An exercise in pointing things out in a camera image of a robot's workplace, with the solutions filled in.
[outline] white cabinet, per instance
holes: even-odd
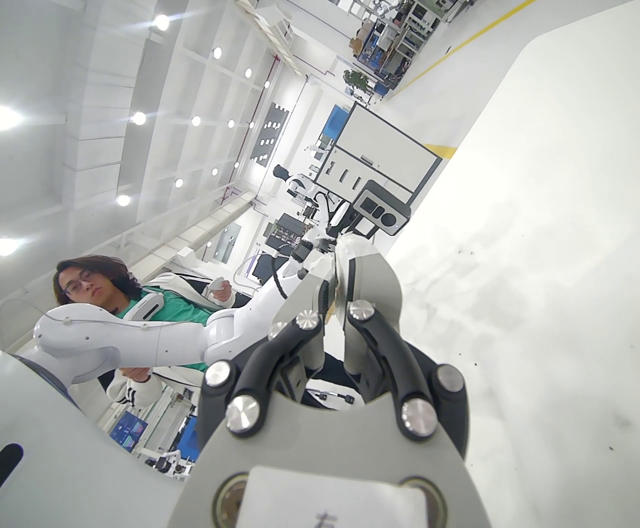
[[[375,180],[408,204],[441,160],[384,119],[355,104],[316,182],[352,202],[368,180]]]

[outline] eyeglasses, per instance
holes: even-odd
[[[72,280],[69,284],[67,284],[67,287],[64,289],[65,295],[69,296],[79,294],[82,290],[82,283],[91,282],[94,275],[94,270],[83,269],[80,273],[80,280]]]

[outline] hand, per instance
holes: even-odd
[[[148,367],[133,367],[129,369],[120,369],[122,375],[130,380],[144,383],[151,377],[151,369]]]
[[[225,303],[231,297],[231,283],[228,280],[225,280],[222,283],[222,287],[219,290],[215,290],[213,292],[213,298]]]

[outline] white jacket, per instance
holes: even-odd
[[[191,402],[197,406],[200,399],[200,386],[204,374],[195,369],[185,367],[154,367],[153,373],[146,383],[138,383],[125,378],[120,370],[115,371],[113,381],[107,387],[107,396],[115,403],[128,403],[133,407],[144,409],[160,399],[165,385],[185,395],[190,390]]]
[[[209,310],[219,310],[221,307],[231,308],[236,301],[236,292],[233,290],[231,297],[225,302],[214,299],[208,286],[203,292],[207,299],[196,292],[185,279],[174,273],[161,273],[145,286],[156,286],[172,291],[195,305]],[[116,370],[106,393],[110,400],[116,403],[129,403],[134,407],[144,408],[158,401],[164,385],[169,385],[180,394],[184,394],[185,389],[190,390],[193,393],[191,402],[197,405],[202,376],[202,372],[185,367],[154,367],[149,380],[138,383],[123,376],[120,370]]]

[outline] white ceiling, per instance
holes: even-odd
[[[166,31],[150,28],[160,13]],[[219,206],[281,64],[232,0],[2,2],[0,48],[0,105],[26,118],[0,132],[0,237],[22,243],[0,257],[0,300],[42,309],[59,260],[93,250],[134,262]],[[24,333],[3,326],[4,310],[0,348]]]

